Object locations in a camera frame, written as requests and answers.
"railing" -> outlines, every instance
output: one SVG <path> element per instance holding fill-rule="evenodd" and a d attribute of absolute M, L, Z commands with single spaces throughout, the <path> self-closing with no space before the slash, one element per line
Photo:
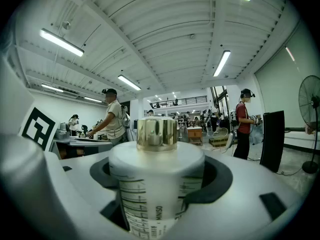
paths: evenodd
<path fill-rule="evenodd" d="M 169 108 L 169 107 L 175 107 L 175 106 L 181 106 L 181 105 L 205 103 L 205 102 L 207 102 L 207 96 L 198 96 L 198 97 L 191 97 L 191 98 L 179 98 L 179 99 L 153 102 L 153 103 L 150 103 L 150 106 L 153 109 L 160 109 L 160 108 Z"/>

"backpack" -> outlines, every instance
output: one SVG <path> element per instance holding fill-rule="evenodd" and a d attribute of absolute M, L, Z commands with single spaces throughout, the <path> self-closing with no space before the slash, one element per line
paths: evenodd
<path fill-rule="evenodd" d="M 230 124 L 232 126 L 232 130 L 235 131 L 235 130 L 238 130 L 239 126 L 240 126 L 240 122 L 238 121 L 238 118 L 237 118 L 237 107 L 238 105 L 242 103 L 242 102 L 239 102 L 236 106 L 235 106 L 235 110 L 234 111 L 231 111 L 230 112 Z M 247 111 L 247 108 L 245 107 L 245 118 L 248 117 L 248 111 Z"/>

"black speaker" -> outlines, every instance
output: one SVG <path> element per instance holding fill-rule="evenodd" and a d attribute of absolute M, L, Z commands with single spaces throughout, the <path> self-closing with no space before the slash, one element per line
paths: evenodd
<path fill-rule="evenodd" d="M 277 172 L 285 141 L 285 113 L 277 111 L 263 114 L 263 147 L 260 164 Z"/>

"black cap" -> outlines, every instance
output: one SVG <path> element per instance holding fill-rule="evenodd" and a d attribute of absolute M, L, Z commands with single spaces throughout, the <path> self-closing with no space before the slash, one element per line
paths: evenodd
<path fill-rule="evenodd" d="M 249 89 L 243 89 L 241 91 L 242 94 L 250 94 L 251 95 L 251 91 Z"/>
<path fill-rule="evenodd" d="M 114 94 L 115 96 L 117 96 L 117 91 L 115 89 L 108 89 L 108 90 L 103 89 L 102 93 L 103 94 Z"/>

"red shirt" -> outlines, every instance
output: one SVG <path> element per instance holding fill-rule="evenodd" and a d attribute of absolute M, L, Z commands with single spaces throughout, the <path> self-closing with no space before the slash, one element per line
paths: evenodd
<path fill-rule="evenodd" d="M 236 113 L 236 119 L 238 122 L 239 122 L 239 118 L 249 119 L 248 113 L 246 111 L 247 111 L 247 109 L 246 109 L 246 105 L 244 103 L 241 102 L 236 106 L 235 113 Z M 238 128 L 238 131 L 240 133 L 243 133 L 243 134 L 250 133 L 250 123 L 246 123 L 246 122 L 240 123 L 239 122 L 239 124 L 240 124 L 240 126 Z"/>

